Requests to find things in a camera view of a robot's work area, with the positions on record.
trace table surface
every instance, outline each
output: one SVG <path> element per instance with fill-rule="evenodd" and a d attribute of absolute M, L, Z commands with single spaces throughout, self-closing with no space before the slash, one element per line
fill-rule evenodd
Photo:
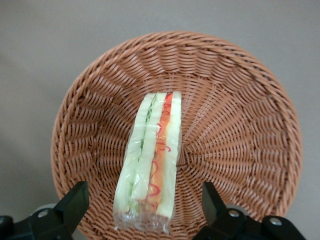
<path fill-rule="evenodd" d="M 0 1 L 0 213 L 18 221 L 58 201 L 52 130 L 82 70 L 130 38 L 169 30 L 226 39 L 277 76 L 296 108 L 304 148 L 286 217 L 308 240 L 319 239 L 319 0 Z"/>

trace gray backdrop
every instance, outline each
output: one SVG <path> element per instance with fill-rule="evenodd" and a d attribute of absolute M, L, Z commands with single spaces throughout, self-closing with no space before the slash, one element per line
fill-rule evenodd
<path fill-rule="evenodd" d="M 318 0 L 1 0 L 0 214 L 18 221 L 58 201 L 52 130 L 81 71 L 123 41 L 167 30 L 226 39 L 278 77 L 296 107 L 304 146 L 299 189 L 286 217 L 307 239 L 319 239 Z M 76 233 L 75 239 L 84 238 Z"/>

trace clamp jaw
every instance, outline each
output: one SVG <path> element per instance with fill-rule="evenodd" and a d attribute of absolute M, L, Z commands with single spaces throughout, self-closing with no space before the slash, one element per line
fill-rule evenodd
<path fill-rule="evenodd" d="M 38 210 L 17 223 L 0 216 L 0 240 L 72 240 L 88 208 L 88 183 L 80 181 L 54 208 Z"/>
<path fill-rule="evenodd" d="M 258 222 L 227 208 L 211 182 L 202 186 L 202 210 L 207 226 L 193 240 L 306 240 L 284 217 L 266 216 Z"/>

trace tomato slice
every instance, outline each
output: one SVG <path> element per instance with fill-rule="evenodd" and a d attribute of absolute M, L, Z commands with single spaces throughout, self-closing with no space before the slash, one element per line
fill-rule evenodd
<path fill-rule="evenodd" d="M 154 149 L 154 157 L 151 165 L 149 178 L 149 186 L 145 199 L 145 208 L 147 211 L 156 212 L 161 202 L 161 191 L 164 182 L 164 163 L 166 151 L 171 151 L 167 142 L 167 127 L 170 122 L 170 113 L 172 105 L 172 92 L 165 97 L 160 121 L 158 123 L 159 131 L 156 134 L 156 144 Z"/>

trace brown wicker basket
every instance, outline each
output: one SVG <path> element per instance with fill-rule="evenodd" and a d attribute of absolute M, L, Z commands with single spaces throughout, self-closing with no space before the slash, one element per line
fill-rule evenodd
<path fill-rule="evenodd" d="M 112 206 L 129 131 L 149 92 L 182 92 L 182 154 L 171 234 L 114 230 Z M 206 222 L 202 184 L 251 217 L 283 216 L 302 168 L 294 107 L 276 77 L 223 39 L 171 31 L 128 40 L 75 80 L 56 117 L 51 148 L 59 197 L 89 182 L 79 228 L 89 239 L 191 239 Z"/>

